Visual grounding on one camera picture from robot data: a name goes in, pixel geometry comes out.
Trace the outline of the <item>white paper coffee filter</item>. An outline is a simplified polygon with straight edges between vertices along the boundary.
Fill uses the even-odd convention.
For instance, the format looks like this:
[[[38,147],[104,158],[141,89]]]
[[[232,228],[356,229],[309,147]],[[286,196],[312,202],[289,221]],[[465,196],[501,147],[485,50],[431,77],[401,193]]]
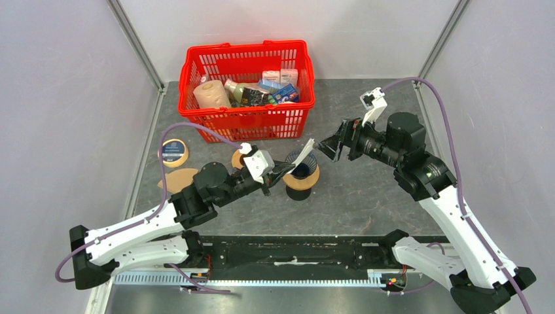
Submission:
[[[294,165],[299,166],[301,162],[309,155],[309,153],[313,150],[315,145],[314,138],[310,138],[307,143],[303,146],[303,149],[300,151],[299,155],[294,160]]]

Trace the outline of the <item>blue ribbed dripper cone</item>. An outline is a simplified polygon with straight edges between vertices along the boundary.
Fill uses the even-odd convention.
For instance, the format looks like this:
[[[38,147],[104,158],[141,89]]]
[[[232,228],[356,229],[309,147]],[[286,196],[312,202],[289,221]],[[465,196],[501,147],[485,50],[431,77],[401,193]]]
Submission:
[[[293,163],[300,156],[300,153],[301,153],[300,150],[294,150],[288,153],[288,155],[285,158],[285,161],[289,163]],[[309,177],[310,175],[312,175],[316,171],[316,168],[317,168],[317,159],[315,155],[312,152],[310,152],[291,172],[291,175],[296,179],[305,179],[306,177]]]

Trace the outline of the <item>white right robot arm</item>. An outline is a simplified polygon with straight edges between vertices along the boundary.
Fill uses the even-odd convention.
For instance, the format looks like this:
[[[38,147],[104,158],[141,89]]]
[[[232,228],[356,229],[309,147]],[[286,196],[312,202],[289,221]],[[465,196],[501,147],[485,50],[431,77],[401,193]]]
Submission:
[[[457,252],[457,258],[449,258],[395,230],[380,242],[383,266],[403,264],[422,272],[446,288],[465,313],[493,313],[521,296],[536,276],[508,259],[474,219],[448,166],[426,151],[425,136],[416,115],[395,113],[384,131],[361,119],[344,120],[316,148],[333,161],[348,148],[350,160],[368,156],[391,166],[398,185],[428,212]]]

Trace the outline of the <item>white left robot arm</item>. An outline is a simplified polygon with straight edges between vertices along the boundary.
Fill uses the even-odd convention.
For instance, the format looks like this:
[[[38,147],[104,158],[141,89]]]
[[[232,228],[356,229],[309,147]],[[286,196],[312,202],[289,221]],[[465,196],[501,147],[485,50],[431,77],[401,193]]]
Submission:
[[[70,229],[73,250],[90,244],[72,257],[76,289],[100,286],[134,268],[157,264],[202,266],[206,251],[199,234],[191,229],[214,219],[217,207],[257,190],[269,195],[270,187],[294,168],[294,164],[276,162],[258,182],[246,167],[230,174],[223,164],[211,162],[193,176],[190,185],[171,195],[161,211],[152,209],[96,230],[83,225]]]

